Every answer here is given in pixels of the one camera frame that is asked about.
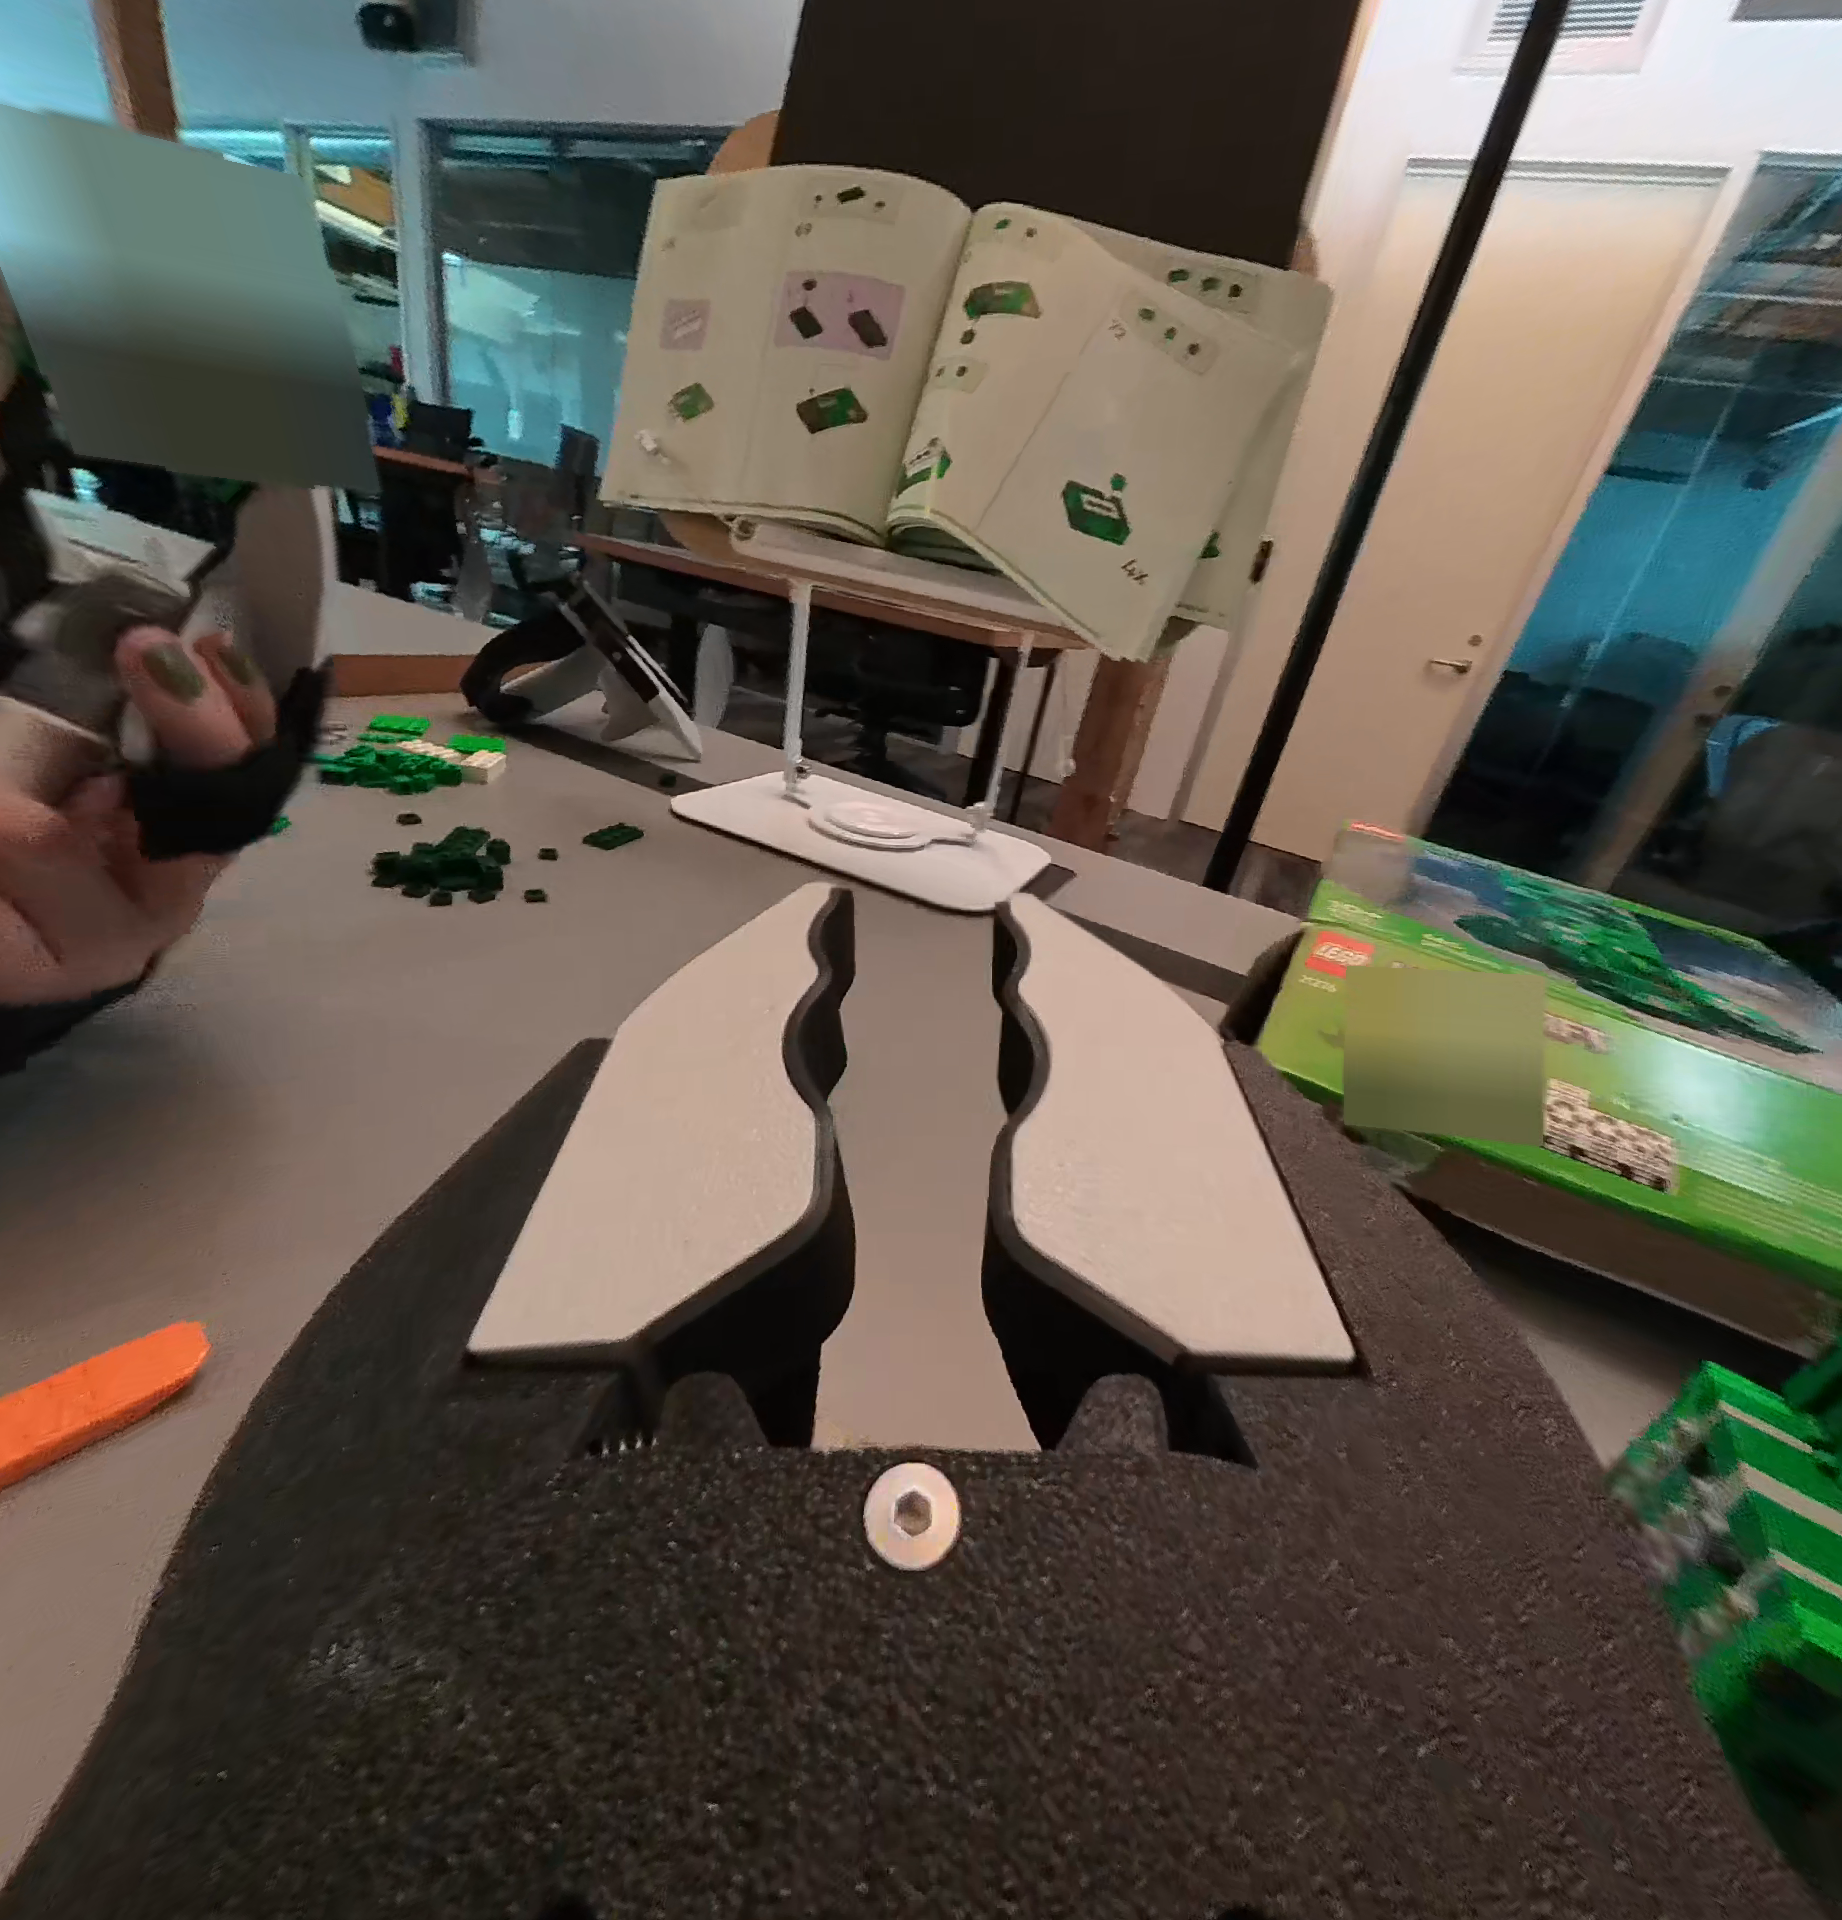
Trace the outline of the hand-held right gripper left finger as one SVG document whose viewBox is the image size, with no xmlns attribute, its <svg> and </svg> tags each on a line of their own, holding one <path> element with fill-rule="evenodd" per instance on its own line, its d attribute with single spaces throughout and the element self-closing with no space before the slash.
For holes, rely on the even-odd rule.
<svg viewBox="0 0 1842 1920">
<path fill-rule="evenodd" d="M 808 1449 L 859 1233 L 833 1095 L 859 901 L 808 884 L 652 991 L 608 1039 L 471 1331 L 475 1363 L 604 1370 L 659 1425 L 734 1379 Z"/>
</svg>

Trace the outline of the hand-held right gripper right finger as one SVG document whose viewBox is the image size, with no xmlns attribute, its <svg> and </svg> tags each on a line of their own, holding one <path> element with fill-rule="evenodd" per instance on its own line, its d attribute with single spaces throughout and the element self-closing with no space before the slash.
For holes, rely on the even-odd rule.
<svg viewBox="0 0 1842 1920">
<path fill-rule="evenodd" d="M 1229 1388 L 1350 1379 L 1358 1346 L 1215 1024 L 1018 894 L 993 920 L 999 1097 L 986 1317 L 1043 1451 L 1111 1379 L 1167 1444 L 1247 1453 Z"/>
</svg>

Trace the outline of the pile of dark green bricks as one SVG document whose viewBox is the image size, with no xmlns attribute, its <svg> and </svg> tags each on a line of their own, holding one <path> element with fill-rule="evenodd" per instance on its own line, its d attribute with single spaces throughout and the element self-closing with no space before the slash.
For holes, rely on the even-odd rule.
<svg viewBox="0 0 1842 1920">
<path fill-rule="evenodd" d="M 520 853 L 508 838 L 462 826 L 440 839 L 417 839 L 407 848 L 375 852 L 368 864 L 368 885 L 375 893 L 426 901 L 437 910 L 462 901 L 495 903 L 511 893 L 527 907 L 550 903 L 550 885 L 530 880 L 534 868 L 515 878 L 515 865 Z"/>
</svg>

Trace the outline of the green lego box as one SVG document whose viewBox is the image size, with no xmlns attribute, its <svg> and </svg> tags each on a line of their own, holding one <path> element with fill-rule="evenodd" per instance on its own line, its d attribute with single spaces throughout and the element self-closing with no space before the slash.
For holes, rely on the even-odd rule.
<svg viewBox="0 0 1842 1920">
<path fill-rule="evenodd" d="M 1348 826 L 1257 1046 L 1494 1233 L 1842 1307 L 1842 1005 L 1748 935 Z"/>
</svg>

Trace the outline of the pile of bright green bricks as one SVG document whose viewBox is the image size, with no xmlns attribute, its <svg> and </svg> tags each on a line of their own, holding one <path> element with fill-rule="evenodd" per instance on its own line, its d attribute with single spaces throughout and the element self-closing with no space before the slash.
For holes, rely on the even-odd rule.
<svg viewBox="0 0 1842 1920">
<path fill-rule="evenodd" d="M 424 778 L 426 769 L 400 752 L 400 746 L 413 739 L 450 740 L 455 735 L 478 732 L 436 732 L 436 720 L 397 713 L 375 714 L 363 726 L 323 720 L 304 746 L 301 784 L 316 782 L 323 787 L 382 797 L 395 803 L 395 822 L 413 829 L 424 822 L 424 803 L 433 803 L 436 797 L 475 793 L 495 784 L 430 782 Z"/>
</svg>

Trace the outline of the black headband device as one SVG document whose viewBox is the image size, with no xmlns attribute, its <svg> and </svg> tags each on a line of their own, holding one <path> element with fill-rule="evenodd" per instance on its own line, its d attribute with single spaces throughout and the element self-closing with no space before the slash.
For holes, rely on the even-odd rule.
<svg viewBox="0 0 1842 1920">
<path fill-rule="evenodd" d="M 462 677 L 468 707 L 502 729 L 530 726 L 598 691 L 598 651 L 565 612 L 500 630 Z"/>
</svg>

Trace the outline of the white triangular stand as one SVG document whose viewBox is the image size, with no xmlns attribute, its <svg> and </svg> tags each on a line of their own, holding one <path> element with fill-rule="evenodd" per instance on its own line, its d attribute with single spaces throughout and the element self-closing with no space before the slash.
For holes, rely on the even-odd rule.
<svg viewBox="0 0 1842 1920">
<path fill-rule="evenodd" d="M 601 745 L 637 746 L 673 765 L 701 761 L 683 691 L 601 587 L 578 578 L 562 590 L 549 636 L 570 636 L 573 648 L 502 684 L 502 694 L 523 703 L 523 720 L 573 714 Z"/>
</svg>

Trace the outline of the black smartphone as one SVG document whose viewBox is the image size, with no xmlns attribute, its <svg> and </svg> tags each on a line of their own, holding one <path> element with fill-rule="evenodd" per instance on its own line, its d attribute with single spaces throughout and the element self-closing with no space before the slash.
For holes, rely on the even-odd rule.
<svg viewBox="0 0 1842 1920">
<path fill-rule="evenodd" d="M 637 745 L 652 756 L 698 761 L 701 732 L 681 688 L 630 630 L 614 601 L 581 578 L 565 600 L 565 615 L 581 630 L 581 648 L 570 657 L 570 701 L 598 703 L 598 717 L 588 723 L 595 740 Z"/>
</svg>

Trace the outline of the orange brick separator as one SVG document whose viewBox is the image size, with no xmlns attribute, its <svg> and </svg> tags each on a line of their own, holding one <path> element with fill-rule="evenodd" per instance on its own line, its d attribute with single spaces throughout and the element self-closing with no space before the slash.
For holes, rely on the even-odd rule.
<svg viewBox="0 0 1842 1920">
<path fill-rule="evenodd" d="M 155 1417 L 210 1354 L 207 1325 L 182 1320 L 0 1395 L 0 1491 Z"/>
</svg>

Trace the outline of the white door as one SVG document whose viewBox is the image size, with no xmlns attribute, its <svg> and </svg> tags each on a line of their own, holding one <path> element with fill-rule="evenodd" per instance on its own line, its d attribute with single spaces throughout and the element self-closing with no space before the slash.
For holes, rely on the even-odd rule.
<svg viewBox="0 0 1842 1920">
<path fill-rule="evenodd" d="M 1732 169 L 1518 161 L 1463 279 L 1251 848 L 1426 830 L 1607 464 Z"/>
</svg>

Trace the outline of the black metal bar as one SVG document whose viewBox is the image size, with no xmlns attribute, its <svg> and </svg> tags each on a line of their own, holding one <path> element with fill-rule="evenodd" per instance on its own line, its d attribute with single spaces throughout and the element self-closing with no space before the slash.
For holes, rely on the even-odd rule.
<svg viewBox="0 0 1842 1920">
<path fill-rule="evenodd" d="M 1277 768 L 1290 751 L 1296 720 L 1319 674 L 1322 651 L 1342 615 L 1344 590 L 1350 587 L 1350 577 L 1365 551 L 1367 531 L 1380 500 L 1386 497 L 1392 470 L 1413 419 L 1413 409 L 1421 406 L 1421 394 L 1428 383 L 1432 364 L 1436 363 L 1436 350 L 1460 302 L 1471 260 L 1481 251 L 1493 209 L 1502 196 L 1515 145 L 1561 41 L 1565 19 L 1567 2 L 1531 6 L 1531 19 L 1513 50 L 1502 95 L 1463 180 L 1463 190 L 1436 251 L 1434 270 L 1426 279 L 1413 323 L 1397 357 L 1380 413 L 1373 418 L 1370 439 L 1344 494 L 1342 518 L 1335 522 L 1335 533 L 1319 564 L 1310 601 L 1293 635 L 1290 654 L 1264 713 L 1247 774 L 1226 814 L 1208 868 L 1203 871 L 1203 885 L 1212 893 L 1229 894 L 1241 878 Z"/>
</svg>

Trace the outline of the black panel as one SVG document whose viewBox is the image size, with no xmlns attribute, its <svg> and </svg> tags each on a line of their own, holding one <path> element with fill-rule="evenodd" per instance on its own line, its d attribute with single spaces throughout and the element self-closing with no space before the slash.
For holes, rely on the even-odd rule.
<svg viewBox="0 0 1842 1920">
<path fill-rule="evenodd" d="M 1287 270 L 1363 2 L 805 2 L 773 166 Z"/>
</svg>

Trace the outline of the thick wooden post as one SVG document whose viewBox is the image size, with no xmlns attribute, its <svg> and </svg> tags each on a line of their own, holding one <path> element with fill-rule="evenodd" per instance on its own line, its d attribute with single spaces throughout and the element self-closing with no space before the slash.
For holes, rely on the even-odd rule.
<svg viewBox="0 0 1842 1920">
<path fill-rule="evenodd" d="M 162 2 L 90 2 L 96 50 L 120 127 L 179 138 Z"/>
</svg>

